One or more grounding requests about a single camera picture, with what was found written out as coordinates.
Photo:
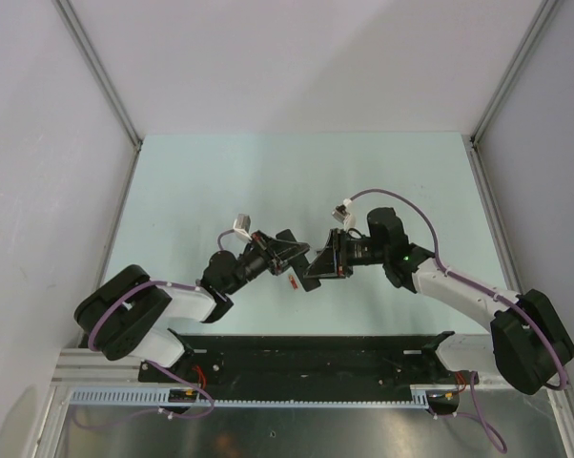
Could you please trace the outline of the black remote control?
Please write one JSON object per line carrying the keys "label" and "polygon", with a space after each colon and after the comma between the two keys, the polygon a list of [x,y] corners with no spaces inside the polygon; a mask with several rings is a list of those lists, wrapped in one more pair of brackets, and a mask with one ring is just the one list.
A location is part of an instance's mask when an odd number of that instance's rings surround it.
{"label": "black remote control", "polygon": [[[296,242],[296,238],[290,229],[285,229],[277,233],[276,238],[283,241]],[[300,254],[289,260],[289,265],[294,270],[305,292],[310,292],[321,287],[321,283],[318,279],[307,279],[304,277],[304,273],[309,266],[309,261],[304,254]]]}

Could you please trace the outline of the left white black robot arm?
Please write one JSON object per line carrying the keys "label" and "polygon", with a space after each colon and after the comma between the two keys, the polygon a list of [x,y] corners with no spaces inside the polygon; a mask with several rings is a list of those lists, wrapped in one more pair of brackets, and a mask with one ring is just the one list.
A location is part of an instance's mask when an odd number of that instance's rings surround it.
{"label": "left white black robot arm", "polygon": [[260,275],[280,276],[306,269],[310,245],[289,230],[278,237],[255,231],[240,255],[215,252],[201,279],[188,285],[153,280],[131,264],[82,301],[74,319],[88,336],[88,347],[109,361],[136,357],[158,364],[170,380],[186,379],[193,359],[177,336],[173,322],[215,323],[233,307],[231,296]]}

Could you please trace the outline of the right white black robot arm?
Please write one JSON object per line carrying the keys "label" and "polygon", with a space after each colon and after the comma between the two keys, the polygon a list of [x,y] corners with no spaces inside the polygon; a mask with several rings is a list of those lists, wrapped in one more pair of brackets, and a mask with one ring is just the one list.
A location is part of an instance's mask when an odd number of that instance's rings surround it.
{"label": "right white black robot arm", "polygon": [[371,210],[367,225],[368,235],[360,237],[331,230],[305,278],[346,279],[357,266],[379,265],[394,287],[442,302],[482,326],[483,335],[438,337],[433,352],[421,359],[422,373],[433,383],[466,371],[502,377],[528,395],[548,387],[553,377],[559,379],[556,388],[564,387],[574,343],[543,292],[492,287],[441,266],[437,254],[410,242],[392,208]]}

